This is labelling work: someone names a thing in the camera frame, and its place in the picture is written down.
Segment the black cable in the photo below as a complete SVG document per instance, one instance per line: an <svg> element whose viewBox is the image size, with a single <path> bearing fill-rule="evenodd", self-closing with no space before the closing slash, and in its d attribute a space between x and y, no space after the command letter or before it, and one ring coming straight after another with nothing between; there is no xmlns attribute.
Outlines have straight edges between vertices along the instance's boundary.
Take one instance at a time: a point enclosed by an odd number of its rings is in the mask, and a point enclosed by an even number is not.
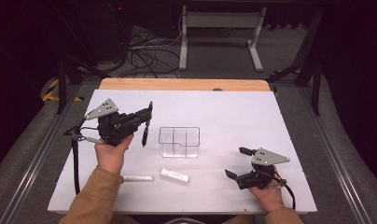
<svg viewBox="0 0 377 224"><path fill-rule="evenodd" d="M130 50L130 53L131 53L131 65L134 67L136 72L138 71L138 69L146 67L145 65L143 66L138 65L138 61L136 60L136 56L133 50Z"/></svg>
<svg viewBox="0 0 377 224"><path fill-rule="evenodd" d="M190 29L190 32L188 33L188 37L194 33L197 33L197 32L206 32L206 33L210 33L212 35L216 35L220 38L226 38L226 37L229 37L232 32L234 31L234 29L230 28L230 29L227 29L225 31L220 31L218 29L215 29L215 28L191 28Z"/></svg>
<svg viewBox="0 0 377 224"><path fill-rule="evenodd" d="M152 32L142 32L142 33L139 33L137 35L135 35L134 37L138 36L139 39L143 39L143 41L141 42L141 44L144 44L148 41L151 41L155 38L158 38L158 37L161 37L161 35L158 35L158 34L155 34L155 33L152 33Z"/></svg>
<svg viewBox="0 0 377 224"><path fill-rule="evenodd" d="M142 58L142 56L140 56L139 54L137 54L137 56L147 65L147 67L150 69L150 71L153 73L154 77L158 77L156 75L156 73L154 73L153 69L151 68L151 66L145 61L145 59Z"/></svg>
<svg viewBox="0 0 377 224"><path fill-rule="evenodd" d="M155 34L152 34L152 33L148 33L147 36L134 35L133 38L131 38L130 45L132 47L140 47L140 46L145 45L147 42L149 42L149 41L151 41L154 38L157 38L159 36L160 35L155 35Z"/></svg>
<svg viewBox="0 0 377 224"><path fill-rule="evenodd" d="M121 68L121 66L124 64L124 61L120 61L118 64L116 64L116 65L114 65L114 66L112 66L112 67L110 67L110 68L106 68L106 69L102 69L102 70L100 70L100 69L98 69L99 71L101 71L101 72L103 72L103 73L106 73L106 74L108 74L108 73L112 73L112 72L114 72L114 71L116 71L116 70L118 70L119 68ZM95 74L93 74L92 72L85 72L85 71L82 71L82 70L79 70L80 71L80 74L82 74L82 75L84 75L84 76L87 76L87 77L89 77L89 76L96 76Z"/></svg>
<svg viewBox="0 0 377 224"><path fill-rule="evenodd" d="M135 64L133 64L133 66L136 66L136 67L143 67L143 68L145 68L145 67L149 67L150 65L152 65L154 62L153 61L151 61L150 63L147 63L146 61L148 61L148 55L145 55L146 56L146 59L144 59L144 58L142 58L142 57L140 57L140 53L141 53L141 51L140 50L133 50L132 52L131 52L131 54L132 54L132 57L134 57L135 58ZM145 64L145 65L143 65L143 66L139 66L138 65L138 62L136 61L136 59L140 59L140 60L142 60L142 62Z"/></svg>
<svg viewBox="0 0 377 224"><path fill-rule="evenodd" d="M83 130L83 129L98 130L97 128L91 128L91 127L82 127L80 130Z"/></svg>
<svg viewBox="0 0 377 224"><path fill-rule="evenodd" d="M278 175L279 179L277 179L275 177L273 179L276 180L280 184L284 179L282 179L282 177L277 172L275 172L275 173ZM291 196L291 199L293 200L293 204L292 204L291 208L296 210L296 197L294 196L293 190L286 184L286 181L285 181L285 184L282 187L286 187L288 193Z"/></svg>
<svg viewBox="0 0 377 224"><path fill-rule="evenodd" d="M163 73L163 72L156 72L156 71L154 71L154 67L157 65L157 63L158 63L158 62L162 62L162 63L163 63L163 61L160 61L160 60L158 60L157 58L152 58L152 61L151 61L150 63L146 63L146 62L145 62L145 59L144 59L142 56L140 56L140 54L141 54L141 52L133 52L133 55L136 55L136 56L140 57L140 58L144 61L144 63L145 63L146 65L144 65L144 66L139 66L139 65L137 65L137 64L133 64L133 63L131 63L131 65L133 66L133 69L127 70L127 71L125 71L125 72L119 74L118 77L126 77L126 76L128 76L128 75L135 75L135 74L142 73L141 71L138 71L138 69L142 69L142 68L146 68L146 67L148 67L149 69L153 70L153 73Z"/></svg>
<svg viewBox="0 0 377 224"><path fill-rule="evenodd" d="M157 50L157 51L168 52L168 53L174 55L174 56L176 57L176 59L179 59L179 56L178 56L177 54L171 52L170 50L167 50L167 49L156 49L156 50ZM143 52L141 52L140 50L137 50L137 49L132 49L132 54L133 54L133 55L136 55L136 54L138 54L138 53L143 53ZM169 73L174 73L175 76L178 77L177 74L175 73L175 71L176 71L177 69L179 69L179 66L178 66L178 65L177 65L175 68L173 68L170 64L168 64L168 63L166 63L166 62L164 62L164 61L158 59L157 57L154 57L154 55L147 55L147 56L150 56L150 57L154 58L154 60L157 60L158 62L163 63L163 64L167 65L169 68L171 68L171 69L168 70L168 71L156 71L156 70L153 69L153 71L154 71L156 74L169 74ZM138 70L137 70L138 68L145 68L145 67L147 67L147 66L146 66L146 65L144 65L144 66L137 66L137 64L133 64L132 60L133 60L133 59L129 59L128 61L130 62L130 64L131 64L132 66L134 66L134 68L133 68L133 69L130 69L130 70L127 70L127 71L123 72L122 74L119 74L118 77L126 77L126 76L129 76L129 75L143 74L143 73L148 73L148 72L149 72L149 71L147 71L147 72L138 71Z"/></svg>
<svg viewBox="0 0 377 224"><path fill-rule="evenodd" d="M72 152L73 152L73 175L75 180L76 194L80 193L80 182L78 178L78 141L72 138Z"/></svg>
<svg viewBox="0 0 377 224"><path fill-rule="evenodd" d="M141 56L145 57L146 61L150 62L149 65L152 65L152 68L156 67L157 64L159 63L159 60L157 59L157 56L156 56L157 54L156 50L154 50L154 55L147 53L147 48L145 48L145 52L143 52L142 50L137 50L135 54L138 55L140 58L142 58Z"/></svg>

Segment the clear plastic container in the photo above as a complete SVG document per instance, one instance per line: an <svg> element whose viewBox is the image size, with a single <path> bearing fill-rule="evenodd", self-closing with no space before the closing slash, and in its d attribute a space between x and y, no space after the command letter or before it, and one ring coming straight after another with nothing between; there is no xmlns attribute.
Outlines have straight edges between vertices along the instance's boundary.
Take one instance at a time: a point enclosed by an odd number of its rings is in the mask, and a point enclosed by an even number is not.
<svg viewBox="0 0 377 224"><path fill-rule="evenodd" d="M200 146L198 127L160 127L162 157L197 158Z"/></svg>

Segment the tan sleeve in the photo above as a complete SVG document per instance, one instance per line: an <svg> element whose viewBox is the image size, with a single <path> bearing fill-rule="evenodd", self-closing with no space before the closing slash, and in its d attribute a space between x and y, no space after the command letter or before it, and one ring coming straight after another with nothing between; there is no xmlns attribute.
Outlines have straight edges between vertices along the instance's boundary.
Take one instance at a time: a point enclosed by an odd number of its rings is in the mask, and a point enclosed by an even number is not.
<svg viewBox="0 0 377 224"><path fill-rule="evenodd" d="M96 167L84 189L75 197L60 224L109 223L122 176Z"/></svg>
<svg viewBox="0 0 377 224"><path fill-rule="evenodd" d="M297 212L291 208L277 209L265 217L267 224L303 224Z"/></svg>

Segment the triangular metal bracket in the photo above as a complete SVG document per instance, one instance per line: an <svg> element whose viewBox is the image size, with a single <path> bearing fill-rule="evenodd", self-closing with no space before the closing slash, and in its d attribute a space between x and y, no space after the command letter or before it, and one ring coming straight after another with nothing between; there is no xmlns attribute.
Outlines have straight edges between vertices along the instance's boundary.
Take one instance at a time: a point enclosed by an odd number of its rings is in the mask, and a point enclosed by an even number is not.
<svg viewBox="0 0 377 224"><path fill-rule="evenodd" d="M274 165L290 161L290 158L281 156L264 148L259 148L253 156L252 163L257 165Z"/></svg>
<svg viewBox="0 0 377 224"><path fill-rule="evenodd" d="M97 119L117 111L119 111L119 108L116 106L116 104L111 99L107 99L96 109L92 110L86 117L86 120Z"/></svg>

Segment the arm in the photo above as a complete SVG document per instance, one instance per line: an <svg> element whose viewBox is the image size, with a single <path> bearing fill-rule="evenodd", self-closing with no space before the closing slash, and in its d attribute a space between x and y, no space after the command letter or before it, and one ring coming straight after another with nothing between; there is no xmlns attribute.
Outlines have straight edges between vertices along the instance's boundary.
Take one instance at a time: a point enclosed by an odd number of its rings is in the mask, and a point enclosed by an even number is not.
<svg viewBox="0 0 377 224"><path fill-rule="evenodd" d="M273 180L270 186L275 185L277 182ZM249 191L258 198L261 206L267 211L268 215L265 217L267 224L302 224L296 211L285 207L280 188L259 189L253 187Z"/></svg>
<svg viewBox="0 0 377 224"><path fill-rule="evenodd" d="M133 135L130 135L116 147L95 145L98 166L84 189L73 200L66 217L60 220L61 224L110 222L122 180L119 174L124 163L124 153L132 139Z"/></svg>

